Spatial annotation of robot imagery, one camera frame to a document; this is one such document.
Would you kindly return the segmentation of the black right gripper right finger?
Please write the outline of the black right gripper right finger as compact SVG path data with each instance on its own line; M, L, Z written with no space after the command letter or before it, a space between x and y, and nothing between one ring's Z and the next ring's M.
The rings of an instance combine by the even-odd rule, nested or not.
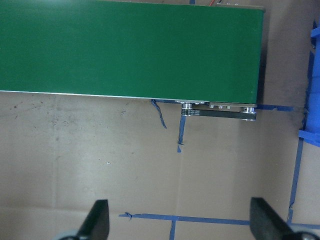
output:
M249 227L256 240L282 240L293 233L262 197L252 197L250 200Z

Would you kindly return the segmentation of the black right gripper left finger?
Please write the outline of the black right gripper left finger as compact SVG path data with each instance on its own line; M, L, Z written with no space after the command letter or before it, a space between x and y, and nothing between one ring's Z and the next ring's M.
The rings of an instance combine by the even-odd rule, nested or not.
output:
M107 199L96 200L75 235L76 240L107 240L110 233L110 215Z

